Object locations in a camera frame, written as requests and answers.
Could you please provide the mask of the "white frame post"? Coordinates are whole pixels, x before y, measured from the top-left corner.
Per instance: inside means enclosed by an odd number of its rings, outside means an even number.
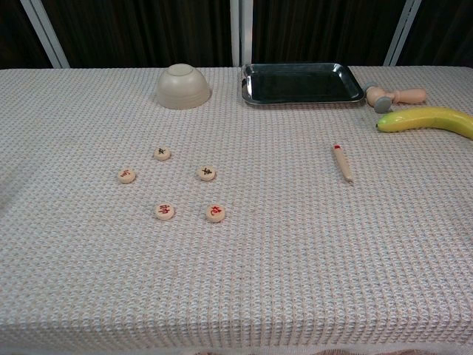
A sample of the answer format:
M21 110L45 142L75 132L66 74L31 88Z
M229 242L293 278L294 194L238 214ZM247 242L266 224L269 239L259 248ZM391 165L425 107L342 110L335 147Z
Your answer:
M53 69L69 69L70 65L42 0L20 0L27 17Z
M397 65L421 4L422 0L405 1L389 49L387 50L384 59L384 66L392 67Z
M234 67L252 62L253 0L230 0L231 55Z

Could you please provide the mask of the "yellow green banana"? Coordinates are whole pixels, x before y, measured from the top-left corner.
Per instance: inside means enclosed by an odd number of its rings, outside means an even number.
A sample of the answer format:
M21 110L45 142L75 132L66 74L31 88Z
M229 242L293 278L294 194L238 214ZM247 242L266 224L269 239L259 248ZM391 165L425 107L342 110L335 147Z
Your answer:
M428 106L393 111L383 115L376 128L381 132L442 129L473 141L473 116L446 107Z

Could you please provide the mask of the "wooden toy mallet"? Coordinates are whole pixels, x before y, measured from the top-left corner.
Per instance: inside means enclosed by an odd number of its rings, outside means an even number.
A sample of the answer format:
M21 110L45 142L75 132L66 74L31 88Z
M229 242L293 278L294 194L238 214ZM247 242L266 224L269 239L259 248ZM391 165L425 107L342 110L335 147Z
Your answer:
M388 92L377 84L366 84L364 94L367 103L379 114L389 112L393 104L419 104L426 100L426 90L420 88Z

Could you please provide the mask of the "beige woven tablecloth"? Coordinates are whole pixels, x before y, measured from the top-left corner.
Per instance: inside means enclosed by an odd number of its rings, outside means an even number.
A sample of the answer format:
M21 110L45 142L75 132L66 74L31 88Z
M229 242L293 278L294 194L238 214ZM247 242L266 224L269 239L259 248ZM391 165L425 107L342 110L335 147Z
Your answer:
M203 74L180 111L159 69L0 70L0 355L473 355L473 141Z

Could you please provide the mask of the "upturned beige ceramic bowl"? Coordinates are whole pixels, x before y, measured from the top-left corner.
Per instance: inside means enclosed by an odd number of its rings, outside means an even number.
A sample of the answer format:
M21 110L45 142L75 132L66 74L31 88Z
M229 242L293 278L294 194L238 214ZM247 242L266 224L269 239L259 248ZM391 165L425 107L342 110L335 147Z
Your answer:
M173 64L158 78L157 102L168 109L192 109L203 105L211 89L203 74L189 64Z

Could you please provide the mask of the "dark curtain panel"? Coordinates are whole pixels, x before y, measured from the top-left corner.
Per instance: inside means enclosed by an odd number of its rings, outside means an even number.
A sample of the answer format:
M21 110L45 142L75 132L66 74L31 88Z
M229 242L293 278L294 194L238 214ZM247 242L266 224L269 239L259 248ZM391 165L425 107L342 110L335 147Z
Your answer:
M51 68L20 0L0 0L0 70Z
M422 0L397 65L473 69L473 0Z
M72 68L229 67L230 0L41 0Z
M406 0L253 0L254 63L381 66Z

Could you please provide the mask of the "rectangular steel tray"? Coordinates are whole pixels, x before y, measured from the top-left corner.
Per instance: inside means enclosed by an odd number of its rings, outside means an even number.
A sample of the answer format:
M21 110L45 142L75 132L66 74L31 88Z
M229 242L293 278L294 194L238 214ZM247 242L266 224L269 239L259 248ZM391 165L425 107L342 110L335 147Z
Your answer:
M242 98L253 105L355 103L364 91L349 67L337 63L246 64Z

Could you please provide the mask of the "wooden stick with red tip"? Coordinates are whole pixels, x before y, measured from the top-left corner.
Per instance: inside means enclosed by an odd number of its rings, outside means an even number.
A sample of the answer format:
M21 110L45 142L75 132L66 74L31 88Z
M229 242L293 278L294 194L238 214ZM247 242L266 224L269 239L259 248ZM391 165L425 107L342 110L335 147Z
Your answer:
M338 144L335 144L333 146L333 153L334 153L336 162L338 164L338 167L340 168L340 171L341 171L344 179L348 183L352 183L353 182L353 174L351 172L348 160L345 157L343 149L341 148L341 146L338 145Z

